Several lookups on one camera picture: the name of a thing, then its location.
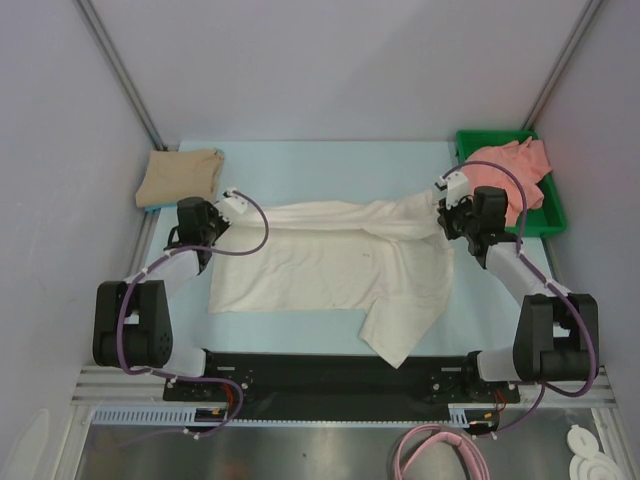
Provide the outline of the cream white t shirt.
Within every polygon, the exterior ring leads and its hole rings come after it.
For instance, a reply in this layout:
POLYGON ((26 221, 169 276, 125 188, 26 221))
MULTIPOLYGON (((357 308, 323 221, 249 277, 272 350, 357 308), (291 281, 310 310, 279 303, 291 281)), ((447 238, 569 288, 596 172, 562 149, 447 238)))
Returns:
POLYGON ((399 368, 444 313, 454 252, 429 190, 368 204, 320 201, 247 212, 213 262, 208 310, 362 310, 359 337, 399 368))

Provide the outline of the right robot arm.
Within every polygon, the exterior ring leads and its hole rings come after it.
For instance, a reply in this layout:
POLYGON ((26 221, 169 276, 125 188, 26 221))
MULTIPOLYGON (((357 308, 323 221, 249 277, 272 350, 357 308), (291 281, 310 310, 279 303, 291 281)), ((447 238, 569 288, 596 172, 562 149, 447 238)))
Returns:
POLYGON ((549 279, 524 253, 519 237, 506 230, 507 195, 479 187, 449 204, 438 203, 438 224, 449 240, 463 238, 478 264, 494 275, 520 307, 513 344, 472 352, 472 369, 461 376, 463 393, 484 401, 498 382, 583 381, 598 371, 598 305, 549 279))

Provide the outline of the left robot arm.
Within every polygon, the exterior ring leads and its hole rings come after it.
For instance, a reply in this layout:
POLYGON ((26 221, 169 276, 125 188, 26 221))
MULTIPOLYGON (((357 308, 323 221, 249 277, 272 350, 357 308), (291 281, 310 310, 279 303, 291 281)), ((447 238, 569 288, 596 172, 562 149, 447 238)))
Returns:
POLYGON ((200 275, 216 241, 247 209, 234 194, 214 203, 188 197, 177 203, 162 256, 121 281, 106 281, 96 295, 92 354, 99 366, 147 373, 161 369, 174 351, 169 298, 200 275))

